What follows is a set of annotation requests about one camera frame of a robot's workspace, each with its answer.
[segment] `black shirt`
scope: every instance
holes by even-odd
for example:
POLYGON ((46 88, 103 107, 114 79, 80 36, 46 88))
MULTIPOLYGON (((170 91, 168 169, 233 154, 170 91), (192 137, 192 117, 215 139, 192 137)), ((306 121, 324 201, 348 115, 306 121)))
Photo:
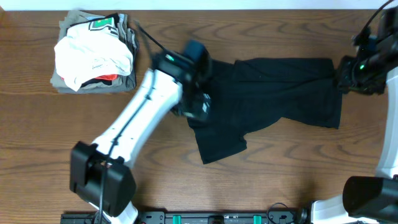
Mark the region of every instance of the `black shirt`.
POLYGON ((281 117, 338 128, 341 92, 326 58, 255 58, 234 64, 213 61, 203 87, 211 97, 205 122, 188 119, 204 164, 246 149, 246 133, 281 117))

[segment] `wood grain surface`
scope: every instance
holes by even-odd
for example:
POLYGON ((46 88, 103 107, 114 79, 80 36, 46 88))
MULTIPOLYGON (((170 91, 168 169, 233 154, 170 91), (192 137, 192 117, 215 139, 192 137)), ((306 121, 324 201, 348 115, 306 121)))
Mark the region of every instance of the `wood grain surface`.
MULTIPOLYGON (((106 15, 111 12, 93 12, 106 15)), ((203 42, 211 56, 354 55, 350 38, 372 11, 125 11, 174 50, 203 42)), ((134 94, 61 95, 49 80, 58 39, 58 12, 5 12, 0 20, 0 223, 59 223, 64 212, 92 211, 71 193, 70 149, 91 142, 134 94)), ((141 50, 138 83, 149 65, 141 50)), ((297 207, 342 193, 348 177, 373 175, 382 149, 387 95, 343 97, 341 128, 281 119, 247 134, 248 149, 201 163, 184 118, 168 114, 133 169, 139 208, 170 211, 266 210, 297 207)))

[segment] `black joint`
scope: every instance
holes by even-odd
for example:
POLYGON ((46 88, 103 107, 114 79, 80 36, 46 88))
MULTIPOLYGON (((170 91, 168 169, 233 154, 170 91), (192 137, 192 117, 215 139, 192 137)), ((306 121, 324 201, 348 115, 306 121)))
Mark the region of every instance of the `black joint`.
POLYGON ((359 46, 367 44, 369 41, 369 36, 371 35, 371 29, 367 27, 362 33, 358 34, 353 38, 353 45, 359 46))
POLYGON ((367 217, 398 223, 398 182, 382 177, 350 177, 343 205, 353 218, 367 217))
MULTIPOLYGON (((70 159, 70 190, 87 202, 100 204, 101 177, 106 156, 96 150, 97 145, 78 142, 72 149, 70 159)), ((103 210, 110 216, 118 216, 131 201, 136 183, 130 169, 123 165, 124 159, 110 160, 106 169, 103 210)))
POLYGON ((312 203, 308 207, 297 210, 295 221, 298 224, 306 224, 310 221, 309 211, 311 211, 312 203))

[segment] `black cable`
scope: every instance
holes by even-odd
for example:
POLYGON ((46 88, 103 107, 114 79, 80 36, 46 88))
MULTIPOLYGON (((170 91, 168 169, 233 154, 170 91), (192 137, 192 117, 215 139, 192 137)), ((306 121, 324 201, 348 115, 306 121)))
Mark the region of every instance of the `black cable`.
POLYGON ((376 12, 374 12, 373 16, 368 20, 368 22, 365 24, 365 26, 362 28, 361 32, 358 35, 362 35, 366 28, 369 27, 370 23, 372 20, 379 14, 380 11, 384 9, 388 4, 392 3, 394 0, 388 0, 386 3, 384 3, 376 12))
MULTIPOLYGON (((144 31, 144 29, 139 25, 139 23, 138 23, 137 21, 136 21, 136 24, 138 25, 139 33, 140 33, 141 36, 142 36, 142 39, 143 39, 144 44, 145 44, 145 47, 146 47, 146 49, 147 49, 147 51, 148 51, 148 53, 149 53, 151 59, 153 59, 152 52, 150 51, 150 47, 149 47, 148 41, 147 41, 147 39, 145 38, 145 36, 143 36, 143 34, 141 33, 141 31, 143 31, 143 33, 144 33, 146 36, 148 36, 151 40, 152 40, 153 38, 152 38, 147 32, 144 31)), ((153 89, 154 89, 155 79, 156 79, 155 73, 152 72, 152 82, 151 82, 150 88, 149 88, 149 90, 148 90, 148 92, 147 92, 147 94, 146 94, 146 96, 145 96, 145 98, 144 98, 144 101, 142 101, 142 103, 141 103, 141 104, 139 105, 139 107, 137 108, 136 112, 134 112, 134 114, 129 118, 129 120, 127 121, 127 123, 124 124, 124 126, 122 127, 122 129, 120 130, 120 132, 119 132, 119 133, 116 135, 116 137, 113 139, 112 145, 111 145, 111 147, 110 147, 110 149, 109 149, 109 152, 108 152, 108 154, 105 156, 106 159, 105 159, 105 163, 104 163, 104 167, 103 167, 103 173, 102 173, 102 176, 101 176, 101 194, 99 195, 99 210, 98 210, 98 212, 99 212, 99 222, 98 222, 98 223, 99 223, 99 224, 102 224, 102 219, 103 219, 103 203, 104 203, 105 181, 106 181, 107 174, 108 174, 108 172, 107 172, 107 170, 108 170, 107 165, 108 165, 108 163, 109 163, 109 159, 110 159, 110 157, 111 157, 112 151, 113 151, 114 147, 118 145, 118 139, 122 136, 122 133, 124 132, 124 130, 125 130, 125 129, 127 128, 127 126, 130 124, 130 122, 134 119, 134 117, 136 116, 136 114, 141 110, 141 108, 145 105, 146 101, 150 99, 150 94, 152 93, 152 91, 153 91, 153 89)))
POLYGON ((158 45, 162 50, 166 50, 165 47, 163 47, 162 44, 160 44, 158 41, 156 41, 153 37, 151 37, 138 23, 138 29, 140 32, 142 32, 143 34, 145 34, 148 38, 150 38, 151 41, 153 41, 156 45, 158 45))
MULTIPOLYGON (((275 205, 283 205, 283 206, 285 206, 286 208, 288 208, 288 206, 286 206, 284 203, 281 203, 281 202, 277 202, 277 203, 271 205, 271 206, 268 208, 268 210, 267 210, 268 224, 269 224, 269 222, 271 222, 271 223, 273 223, 273 224, 276 224, 272 219, 269 218, 269 210, 272 209, 273 206, 275 206, 275 205)), ((287 224, 291 224, 291 223, 293 223, 293 222, 295 221, 295 220, 294 220, 294 214, 293 214, 292 212, 290 212, 290 213, 293 215, 293 221, 291 221, 290 223, 287 223, 287 224)))

